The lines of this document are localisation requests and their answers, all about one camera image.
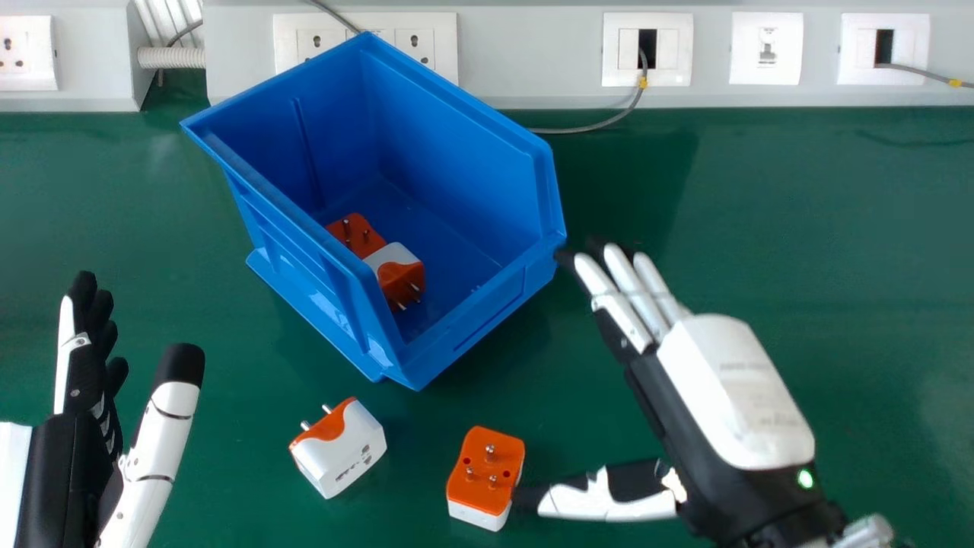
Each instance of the green tabletop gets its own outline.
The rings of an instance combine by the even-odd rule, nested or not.
[[[706,545],[677,522],[449,519],[446,477],[475,424],[526,442],[527,482],[659,454],[587,302],[559,275],[423,392],[369,383],[244,266],[222,174],[177,125],[206,107],[202,81],[168,82],[140,114],[0,116],[0,417],[49,412],[57,304],[87,268],[115,294],[130,437],[163,348],[207,354],[155,546]],[[634,242],[692,310],[748,321],[850,515],[969,545],[974,109],[640,111],[550,142],[570,239]],[[287,444],[348,396],[389,452],[326,501]]]

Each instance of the electrical outlet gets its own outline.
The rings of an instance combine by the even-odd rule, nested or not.
[[[797,86],[802,79],[805,16],[734,12],[730,82]]]
[[[688,86],[693,74],[693,14],[608,13],[603,16],[602,86],[632,87],[649,63],[650,86]]]
[[[440,76],[459,84],[457,14],[351,12],[343,16],[358,28],[377,34]],[[353,37],[353,32],[328,14],[274,15],[275,71],[281,74]]]
[[[0,92],[57,90],[53,18],[0,17]]]
[[[876,64],[888,61],[925,69],[929,52],[929,14],[843,14],[839,84],[922,86],[923,76]]]
[[[431,28],[397,28],[395,46],[420,63],[436,70],[436,50]]]

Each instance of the robotic hand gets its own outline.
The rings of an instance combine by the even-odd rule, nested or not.
[[[879,515],[849,524],[826,500],[815,440],[747,324],[694,315],[648,256],[612,243],[563,252],[591,298],[609,348],[672,466],[605,466],[522,488],[516,507],[543,517],[635,522],[679,516],[720,548],[888,548]]]
[[[0,548],[142,547],[162,515],[196,412],[205,357],[167,349],[128,454],[115,395],[128,375],[108,360],[111,293],[81,272],[60,306],[54,414],[0,423]]]

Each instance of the blue plastic bin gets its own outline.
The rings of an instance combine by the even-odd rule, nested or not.
[[[369,33],[183,128],[229,179],[250,268],[373,381],[422,389],[554,275],[547,143]],[[422,303],[394,314],[325,230],[353,212],[424,263]]]

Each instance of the black port opening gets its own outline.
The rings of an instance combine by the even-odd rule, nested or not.
[[[640,28],[639,29],[639,49],[643,50],[646,54],[646,66],[647,69],[653,70],[656,68],[656,29],[655,28]],[[636,67],[643,68],[643,60],[639,58],[639,52],[636,52]]]
[[[893,29],[881,28],[876,31],[876,64],[893,62]]]

